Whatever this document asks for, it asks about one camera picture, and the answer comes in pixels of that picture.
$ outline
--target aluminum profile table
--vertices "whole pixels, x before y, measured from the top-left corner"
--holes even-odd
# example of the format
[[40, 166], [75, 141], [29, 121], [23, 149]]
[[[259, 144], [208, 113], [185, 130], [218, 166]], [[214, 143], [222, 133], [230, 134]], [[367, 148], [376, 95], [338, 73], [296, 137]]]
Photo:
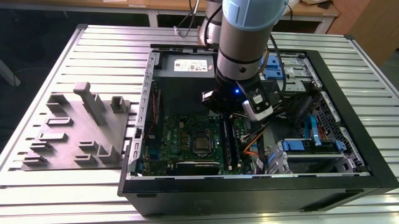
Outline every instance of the aluminum profile table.
[[[360, 117], [384, 159], [399, 176], [399, 98], [380, 70], [355, 41], [342, 35], [274, 33], [282, 49], [318, 50]], [[212, 215], [145, 218], [125, 198], [116, 195], [119, 170], [20, 170], [37, 124], [49, 113], [51, 93], [72, 93], [75, 82], [89, 82], [103, 100], [121, 95], [131, 106], [127, 137], [133, 135], [144, 68], [151, 43], [196, 44], [197, 33], [185, 38], [172, 28], [77, 26], [67, 47], [33, 99], [0, 155], [0, 223], [395, 223], [399, 222], [399, 190], [368, 196], [326, 212]]]

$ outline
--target red wire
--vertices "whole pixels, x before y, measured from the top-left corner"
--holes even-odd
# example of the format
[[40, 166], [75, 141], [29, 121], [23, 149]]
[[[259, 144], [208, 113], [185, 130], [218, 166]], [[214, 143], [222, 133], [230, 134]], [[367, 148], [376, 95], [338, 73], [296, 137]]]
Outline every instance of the red wire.
[[322, 128], [320, 125], [318, 125], [318, 130], [319, 130], [319, 132], [320, 132], [320, 136], [322, 136], [322, 138], [328, 139], [328, 138], [327, 138], [327, 135], [326, 135], [326, 132], [324, 132], [324, 130], [323, 130], [323, 128]]
[[156, 119], [156, 116], [155, 116], [155, 93], [153, 93], [153, 90], [151, 91], [151, 93], [152, 93], [152, 113], [153, 113], [153, 119], [152, 119], [152, 124], [151, 124], [151, 127], [149, 127], [149, 130], [148, 130], [148, 133], [145, 135], [144, 140], [148, 138], [148, 135], [149, 135], [149, 133], [152, 131], [152, 128], [153, 128], [155, 119]]
[[322, 132], [322, 130], [320, 130], [320, 127], [318, 126], [318, 131], [319, 131], [319, 137], [320, 137], [320, 139], [323, 139], [324, 138], [324, 136], [323, 136], [323, 132]]

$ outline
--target power supply label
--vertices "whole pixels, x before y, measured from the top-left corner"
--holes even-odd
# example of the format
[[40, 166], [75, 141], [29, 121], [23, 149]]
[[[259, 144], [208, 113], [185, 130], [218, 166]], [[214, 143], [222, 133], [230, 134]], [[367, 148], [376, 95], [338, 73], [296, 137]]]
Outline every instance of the power supply label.
[[207, 60], [177, 59], [175, 60], [175, 71], [207, 72]]

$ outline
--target motherboard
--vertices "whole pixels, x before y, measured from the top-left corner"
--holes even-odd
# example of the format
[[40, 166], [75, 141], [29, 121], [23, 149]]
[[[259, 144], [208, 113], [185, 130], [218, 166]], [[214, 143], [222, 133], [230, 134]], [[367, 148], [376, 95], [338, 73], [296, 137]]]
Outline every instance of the motherboard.
[[[235, 119], [236, 136], [246, 132], [244, 122]], [[179, 175], [232, 175], [246, 171], [246, 167], [224, 164], [219, 116], [165, 116], [160, 138], [160, 146], [148, 145], [144, 151], [143, 175], [175, 175], [177, 171]]]

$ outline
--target green circuit board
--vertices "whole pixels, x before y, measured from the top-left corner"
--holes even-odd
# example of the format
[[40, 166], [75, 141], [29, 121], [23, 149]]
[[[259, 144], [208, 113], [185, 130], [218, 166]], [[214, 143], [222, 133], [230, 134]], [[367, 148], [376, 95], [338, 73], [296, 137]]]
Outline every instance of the green circuit board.
[[[173, 161], [207, 161], [220, 163], [220, 174], [240, 174], [242, 170], [224, 168], [223, 148], [220, 142], [219, 116], [165, 116], [161, 129], [161, 146], [148, 148], [144, 162], [147, 175], [165, 175], [167, 167]], [[244, 119], [234, 122], [236, 134], [244, 134]], [[201, 144], [210, 145], [210, 152], [195, 149]]]

